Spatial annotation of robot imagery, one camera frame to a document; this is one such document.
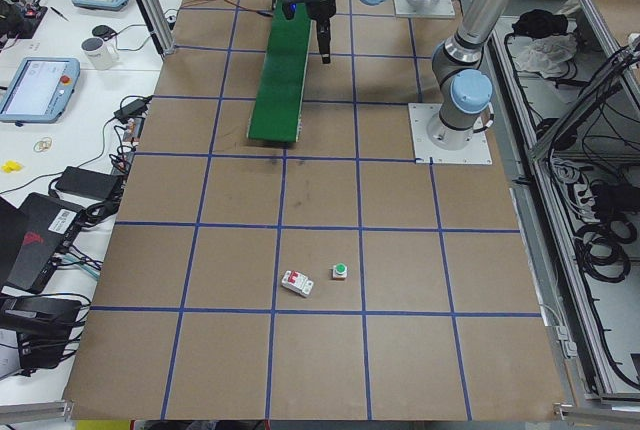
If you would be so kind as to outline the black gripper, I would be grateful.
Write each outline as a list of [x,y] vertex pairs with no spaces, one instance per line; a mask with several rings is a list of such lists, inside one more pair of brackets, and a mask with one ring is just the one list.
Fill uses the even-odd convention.
[[331,63],[331,25],[335,15],[335,0],[306,0],[306,11],[316,22],[318,50],[323,64]]

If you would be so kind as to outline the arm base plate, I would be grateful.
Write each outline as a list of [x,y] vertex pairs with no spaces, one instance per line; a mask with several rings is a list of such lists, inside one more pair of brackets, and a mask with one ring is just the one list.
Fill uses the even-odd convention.
[[409,122],[414,161],[418,164],[491,165],[492,157],[485,132],[476,119],[472,129],[453,130],[440,119],[439,103],[410,103]]
[[403,18],[452,20],[456,16],[454,0],[393,0],[395,15]]

